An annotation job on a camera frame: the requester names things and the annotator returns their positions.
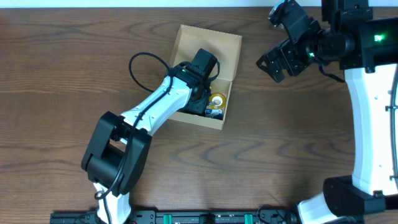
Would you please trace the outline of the clear tape roll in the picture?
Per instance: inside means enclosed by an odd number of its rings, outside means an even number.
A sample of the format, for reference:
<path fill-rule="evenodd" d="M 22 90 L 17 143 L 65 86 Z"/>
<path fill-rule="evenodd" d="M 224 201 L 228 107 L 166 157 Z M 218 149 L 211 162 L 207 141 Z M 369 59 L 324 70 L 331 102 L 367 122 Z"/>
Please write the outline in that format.
<path fill-rule="evenodd" d="M 221 93 L 214 93 L 208 99 L 208 108 L 212 110 L 222 109 L 226 106 L 226 97 Z"/>

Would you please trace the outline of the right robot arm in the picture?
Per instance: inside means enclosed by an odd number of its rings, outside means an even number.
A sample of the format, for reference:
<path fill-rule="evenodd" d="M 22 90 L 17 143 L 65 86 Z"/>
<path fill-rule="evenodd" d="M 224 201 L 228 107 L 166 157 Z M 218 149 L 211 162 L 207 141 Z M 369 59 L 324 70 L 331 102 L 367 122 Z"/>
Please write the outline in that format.
<path fill-rule="evenodd" d="M 257 67 L 275 82 L 309 65 L 338 62 L 353 108 L 355 160 L 351 175 L 329 177 L 322 191 L 299 202 L 287 223 L 362 223 L 397 208 L 397 19 L 375 19 L 367 1 L 322 2 L 324 29 L 297 1 L 281 1 L 270 23 L 288 37 Z"/>

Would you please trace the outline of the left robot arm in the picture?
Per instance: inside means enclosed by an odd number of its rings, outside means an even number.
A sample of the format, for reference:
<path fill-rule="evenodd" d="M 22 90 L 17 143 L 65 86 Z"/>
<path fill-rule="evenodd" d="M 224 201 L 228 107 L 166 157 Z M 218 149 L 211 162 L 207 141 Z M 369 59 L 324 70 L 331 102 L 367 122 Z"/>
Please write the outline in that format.
<path fill-rule="evenodd" d="M 133 109 L 110 111 L 97 122 L 81 161 L 94 183 L 97 223 L 125 223 L 131 214 L 129 193 L 143 173 L 152 137 L 176 111 L 204 116 L 218 59 L 199 49 L 192 61 L 167 67 L 165 78 Z"/>

